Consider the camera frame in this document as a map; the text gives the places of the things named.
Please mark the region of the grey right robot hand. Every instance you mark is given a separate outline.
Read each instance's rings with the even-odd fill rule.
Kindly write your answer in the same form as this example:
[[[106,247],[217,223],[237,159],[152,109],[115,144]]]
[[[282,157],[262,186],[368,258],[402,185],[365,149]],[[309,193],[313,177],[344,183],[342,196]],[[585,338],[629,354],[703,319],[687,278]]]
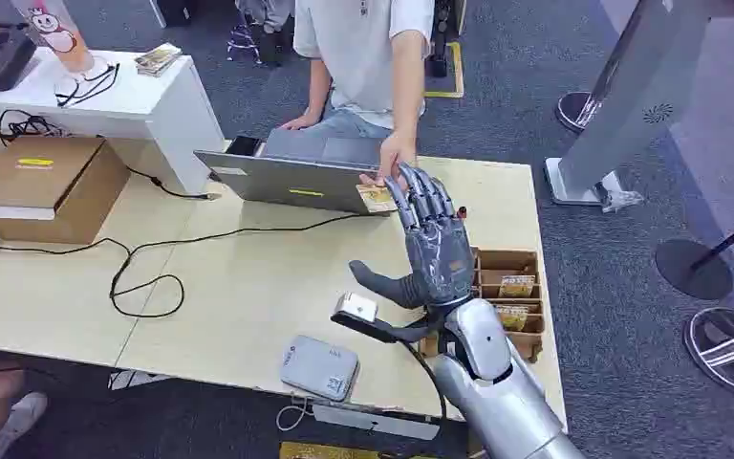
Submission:
[[[384,184],[398,208],[411,273],[390,278],[359,260],[349,263],[351,273],[359,285],[405,309],[467,300],[474,261],[464,220],[439,179],[407,163],[399,164],[399,174],[405,191],[390,177]]]

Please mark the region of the person's left hand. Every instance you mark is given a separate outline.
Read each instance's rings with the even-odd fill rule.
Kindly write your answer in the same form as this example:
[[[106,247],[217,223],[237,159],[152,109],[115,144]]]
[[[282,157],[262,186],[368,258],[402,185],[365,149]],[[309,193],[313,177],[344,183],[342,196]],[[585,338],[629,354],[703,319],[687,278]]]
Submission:
[[[360,182],[369,186],[385,186],[385,180],[392,178],[403,191],[406,191],[408,184],[400,174],[399,164],[417,164],[416,141],[416,134],[412,131],[394,131],[381,144],[378,171],[374,175],[361,174]]]

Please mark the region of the person's right hand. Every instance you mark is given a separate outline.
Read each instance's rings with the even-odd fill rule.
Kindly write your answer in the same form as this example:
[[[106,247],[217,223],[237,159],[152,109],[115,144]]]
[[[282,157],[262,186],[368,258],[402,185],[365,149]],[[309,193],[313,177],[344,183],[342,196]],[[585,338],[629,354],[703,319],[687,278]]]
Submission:
[[[322,113],[319,111],[305,110],[299,117],[289,120],[280,126],[281,129],[300,130],[312,127],[321,120]]]

